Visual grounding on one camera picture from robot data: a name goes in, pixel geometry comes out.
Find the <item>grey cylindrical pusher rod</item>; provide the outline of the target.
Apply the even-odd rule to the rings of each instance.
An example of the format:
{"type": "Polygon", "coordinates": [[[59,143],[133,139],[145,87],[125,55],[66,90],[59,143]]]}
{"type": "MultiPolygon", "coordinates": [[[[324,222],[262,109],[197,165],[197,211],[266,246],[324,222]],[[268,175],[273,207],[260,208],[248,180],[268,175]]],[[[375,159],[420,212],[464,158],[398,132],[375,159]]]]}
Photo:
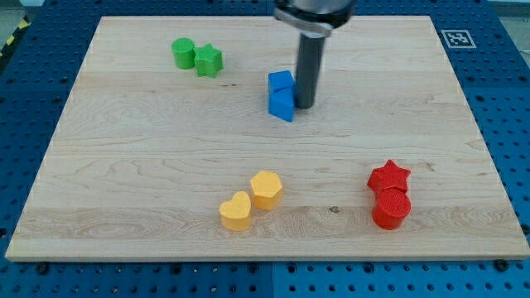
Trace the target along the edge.
{"type": "Polygon", "coordinates": [[[295,75],[295,105],[297,108],[308,109],[315,103],[324,47],[323,36],[300,34],[295,75]]]}

